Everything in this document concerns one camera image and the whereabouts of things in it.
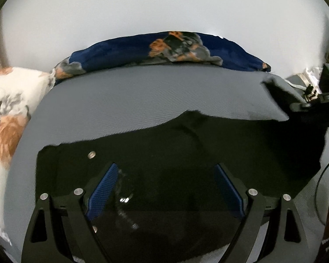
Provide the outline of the grey mesh mattress cover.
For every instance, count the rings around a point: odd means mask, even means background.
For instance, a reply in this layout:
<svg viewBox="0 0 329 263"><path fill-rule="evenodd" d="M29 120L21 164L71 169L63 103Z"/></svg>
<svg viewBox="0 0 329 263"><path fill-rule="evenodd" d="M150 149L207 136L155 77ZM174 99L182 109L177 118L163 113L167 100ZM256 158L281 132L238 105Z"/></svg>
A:
<svg viewBox="0 0 329 263"><path fill-rule="evenodd" d="M36 158L50 144L90 140L162 124L186 110L233 119L286 120L262 86L267 73L198 65L115 68L61 82L41 101L12 159L4 221L21 260L35 206Z"/></svg>

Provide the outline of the white floral pillow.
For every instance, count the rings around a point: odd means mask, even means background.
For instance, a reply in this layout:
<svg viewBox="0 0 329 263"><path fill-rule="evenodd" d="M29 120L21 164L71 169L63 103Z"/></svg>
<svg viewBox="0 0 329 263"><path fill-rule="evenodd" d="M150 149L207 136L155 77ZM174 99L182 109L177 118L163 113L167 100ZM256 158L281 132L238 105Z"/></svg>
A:
<svg viewBox="0 0 329 263"><path fill-rule="evenodd" d="M12 157L23 131L55 76L33 69L0 70L0 238L10 243L4 224L4 197Z"/></svg>

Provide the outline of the navy floral blanket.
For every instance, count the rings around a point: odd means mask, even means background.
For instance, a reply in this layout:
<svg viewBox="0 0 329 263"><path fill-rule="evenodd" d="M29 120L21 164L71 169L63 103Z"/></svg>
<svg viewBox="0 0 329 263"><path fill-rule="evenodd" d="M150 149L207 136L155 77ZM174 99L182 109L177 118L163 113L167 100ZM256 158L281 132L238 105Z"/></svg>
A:
<svg viewBox="0 0 329 263"><path fill-rule="evenodd" d="M198 63L244 72L271 71L237 43L204 33L169 31L104 40L71 53L51 73L56 83L117 67Z"/></svg>

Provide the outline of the black cream zigzag cloth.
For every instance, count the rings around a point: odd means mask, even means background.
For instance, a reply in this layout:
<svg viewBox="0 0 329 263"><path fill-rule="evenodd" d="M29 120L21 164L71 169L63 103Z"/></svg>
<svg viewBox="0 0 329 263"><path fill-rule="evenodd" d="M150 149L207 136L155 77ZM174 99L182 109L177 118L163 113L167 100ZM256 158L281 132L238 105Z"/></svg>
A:
<svg viewBox="0 0 329 263"><path fill-rule="evenodd" d="M311 102L315 99L318 98L318 92L317 90L310 84L306 87L306 89L304 90L304 99L306 102Z"/></svg>

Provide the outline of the black pants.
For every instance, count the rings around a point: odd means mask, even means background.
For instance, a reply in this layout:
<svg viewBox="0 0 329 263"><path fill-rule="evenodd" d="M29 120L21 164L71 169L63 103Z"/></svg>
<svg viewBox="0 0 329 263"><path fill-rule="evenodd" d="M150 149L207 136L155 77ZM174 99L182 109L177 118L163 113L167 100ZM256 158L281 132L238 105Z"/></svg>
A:
<svg viewBox="0 0 329 263"><path fill-rule="evenodd" d="M327 126L292 112L300 102L273 80L264 86L286 121L187 111L152 128L44 147L36 202L83 188L115 163L116 186L91 221L106 262L180 262L228 248L242 216L218 164L275 198L296 196L320 170Z"/></svg>

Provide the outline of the grey white-trimmed cloth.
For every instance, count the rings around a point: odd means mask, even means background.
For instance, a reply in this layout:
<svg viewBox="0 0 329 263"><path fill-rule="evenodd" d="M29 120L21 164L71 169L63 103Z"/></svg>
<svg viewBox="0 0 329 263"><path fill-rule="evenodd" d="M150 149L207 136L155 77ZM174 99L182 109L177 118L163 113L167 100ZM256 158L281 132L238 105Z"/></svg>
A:
<svg viewBox="0 0 329 263"><path fill-rule="evenodd" d="M292 76L289 76L285 79L285 81L294 89L304 93L304 91L309 90L312 91L314 89L309 78L303 74L298 73Z"/></svg>

